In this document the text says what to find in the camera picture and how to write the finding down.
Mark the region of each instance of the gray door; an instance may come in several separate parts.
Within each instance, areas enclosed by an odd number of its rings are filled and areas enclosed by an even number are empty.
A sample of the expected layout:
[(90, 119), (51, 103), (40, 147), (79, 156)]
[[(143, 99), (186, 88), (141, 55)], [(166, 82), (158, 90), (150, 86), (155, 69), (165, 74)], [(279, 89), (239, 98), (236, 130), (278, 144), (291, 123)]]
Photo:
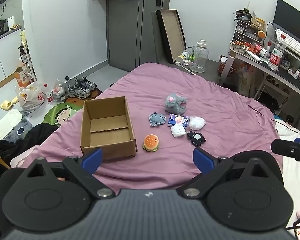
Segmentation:
[(152, 12), (161, 10), (163, 0), (144, 0), (141, 30), (140, 61), (139, 65), (147, 62), (156, 63)]
[(152, 12), (169, 8), (169, 0), (108, 0), (108, 63), (132, 71), (156, 62)]

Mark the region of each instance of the sneaker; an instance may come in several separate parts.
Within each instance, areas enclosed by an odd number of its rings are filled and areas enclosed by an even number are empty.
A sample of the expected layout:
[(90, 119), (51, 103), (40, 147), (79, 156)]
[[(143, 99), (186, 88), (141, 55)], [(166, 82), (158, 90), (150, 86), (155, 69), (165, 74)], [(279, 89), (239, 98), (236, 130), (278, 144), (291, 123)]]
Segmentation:
[(79, 99), (85, 99), (90, 96), (90, 89), (84, 87), (80, 82), (76, 82), (74, 85), (69, 85), (68, 89), (68, 95), (71, 98), (77, 97)]
[(89, 80), (87, 80), (86, 77), (81, 77), (76, 79), (76, 82), (80, 82), (84, 87), (89, 88), (90, 91), (93, 91), (96, 89), (97, 85), (93, 82), (90, 82)]

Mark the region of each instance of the white keyboard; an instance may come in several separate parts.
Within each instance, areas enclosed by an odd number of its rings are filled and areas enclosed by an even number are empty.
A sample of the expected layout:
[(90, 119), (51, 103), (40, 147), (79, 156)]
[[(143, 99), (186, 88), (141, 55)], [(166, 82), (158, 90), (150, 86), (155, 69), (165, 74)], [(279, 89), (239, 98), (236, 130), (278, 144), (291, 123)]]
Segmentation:
[(294, 38), (289, 36), (287, 33), (281, 31), (280, 29), (276, 29), (275, 32), (277, 40), (281, 37), (281, 34), (286, 36), (286, 46), (288, 47), (288, 49), (292, 50), (300, 56), (300, 42), (296, 41)]

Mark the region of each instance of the black desktop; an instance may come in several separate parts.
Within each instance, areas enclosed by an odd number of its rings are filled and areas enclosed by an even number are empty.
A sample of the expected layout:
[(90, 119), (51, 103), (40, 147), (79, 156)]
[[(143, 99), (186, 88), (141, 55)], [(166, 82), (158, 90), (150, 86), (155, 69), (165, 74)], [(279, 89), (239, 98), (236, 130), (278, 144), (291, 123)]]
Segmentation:
[(279, 28), (300, 42), (300, 11), (285, 1), (278, 0), (273, 23), (274, 30)]

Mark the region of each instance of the purple fabric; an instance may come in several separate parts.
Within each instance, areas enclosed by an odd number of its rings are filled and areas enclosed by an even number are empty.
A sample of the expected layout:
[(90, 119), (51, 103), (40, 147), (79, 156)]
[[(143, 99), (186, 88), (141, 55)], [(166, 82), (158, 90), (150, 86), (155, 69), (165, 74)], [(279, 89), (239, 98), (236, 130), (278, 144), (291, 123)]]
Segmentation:
[[(206, 125), (200, 132), (206, 138), (202, 148), (215, 157), (232, 156), (247, 150), (271, 152), (271, 142), (279, 138), (273, 115), (252, 98), (222, 88), (200, 76), (189, 75), (164, 65), (146, 63), (120, 79), (98, 98), (126, 96), (137, 139), (137, 156), (101, 165), (95, 177), (115, 192), (122, 188), (154, 189), (178, 187), (200, 172), (192, 161), (194, 146), (186, 136), (174, 138), (165, 123), (150, 127), (149, 114), (163, 113), (166, 97), (175, 92), (189, 101), (186, 116), (200, 116)], [(48, 162), (61, 162), (66, 156), (82, 156), (80, 130), (82, 111), (65, 122), (23, 163), (23, 167), (39, 156)], [(154, 153), (142, 149), (148, 134), (159, 137)], [(274, 155), (282, 169), (282, 156)]]

